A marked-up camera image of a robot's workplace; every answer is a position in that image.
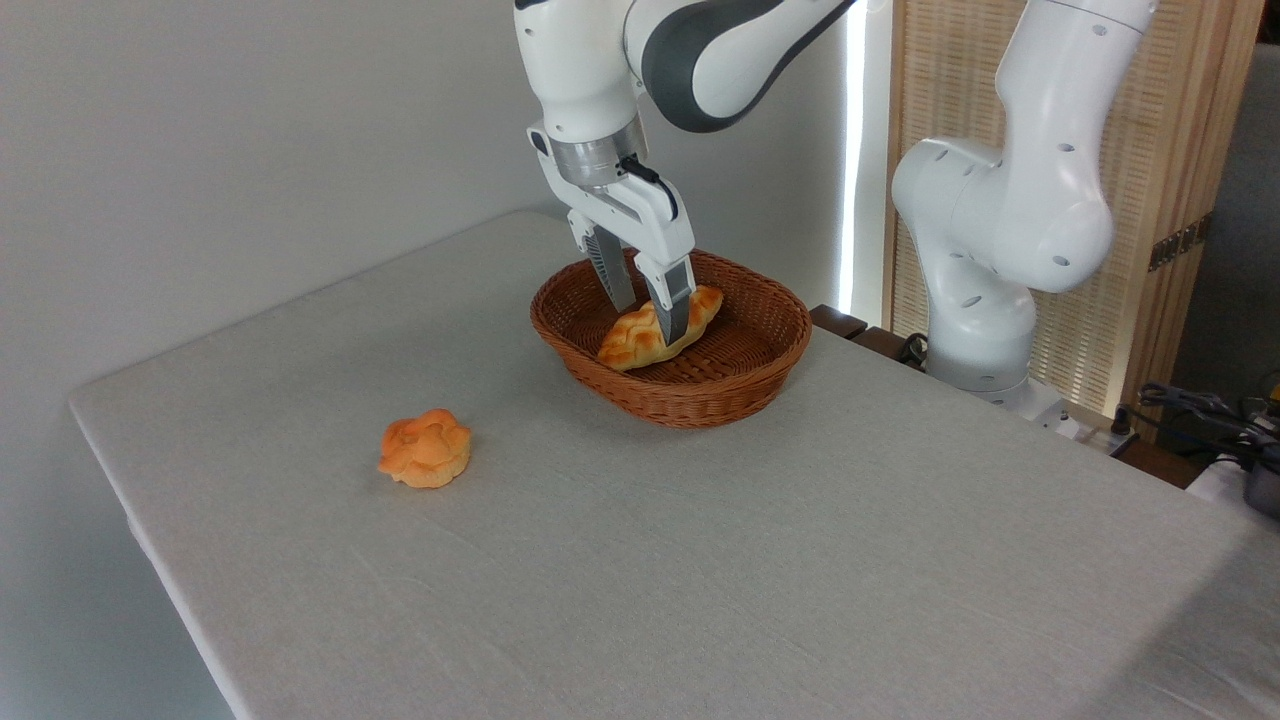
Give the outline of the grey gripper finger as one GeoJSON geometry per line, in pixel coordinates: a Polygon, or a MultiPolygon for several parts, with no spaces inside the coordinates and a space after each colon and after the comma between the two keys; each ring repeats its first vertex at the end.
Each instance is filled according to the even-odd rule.
{"type": "Polygon", "coordinates": [[[625,263],[621,240],[580,210],[570,210],[567,220],[579,251],[590,260],[614,310],[628,313],[636,302],[636,295],[625,263]]]}
{"type": "Polygon", "coordinates": [[[637,252],[634,263],[645,275],[664,345],[675,346],[689,331],[694,291],[690,258],[686,254],[672,263],[660,263],[650,252],[637,252]]]}

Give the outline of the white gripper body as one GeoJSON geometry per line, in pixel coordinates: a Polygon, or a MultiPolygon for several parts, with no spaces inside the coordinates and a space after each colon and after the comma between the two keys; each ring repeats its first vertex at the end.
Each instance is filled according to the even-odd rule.
{"type": "Polygon", "coordinates": [[[600,187],[572,184],[562,177],[552,156],[550,136],[545,128],[530,126],[527,137],[559,201],[660,265],[675,264],[694,250],[692,227],[675,187],[664,191],[662,186],[635,174],[625,174],[600,187]]]}

